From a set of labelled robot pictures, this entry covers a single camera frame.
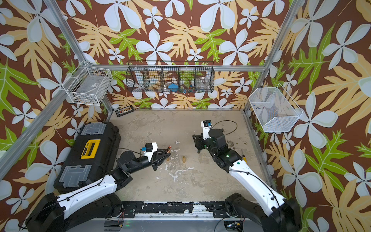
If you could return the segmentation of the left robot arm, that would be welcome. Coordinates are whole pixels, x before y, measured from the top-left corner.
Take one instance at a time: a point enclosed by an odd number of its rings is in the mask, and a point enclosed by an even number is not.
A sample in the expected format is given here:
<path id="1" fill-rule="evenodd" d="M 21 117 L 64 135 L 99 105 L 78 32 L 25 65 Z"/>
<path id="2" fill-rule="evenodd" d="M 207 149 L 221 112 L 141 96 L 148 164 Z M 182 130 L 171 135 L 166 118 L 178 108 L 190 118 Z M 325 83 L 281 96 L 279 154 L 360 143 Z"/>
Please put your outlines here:
<path id="1" fill-rule="evenodd" d="M 25 228 L 29 232 L 66 232 L 94 218 L 122 214 L 123 205 L 115 193 L 133 180 L 132 173 L 147 167 L 156 170 L 170 155 L 165 149 L 139 158 L 132 151 L 123 152 L 117 167 L 98 181 L 59 196 L 44 196 L 25 220 Z"/>

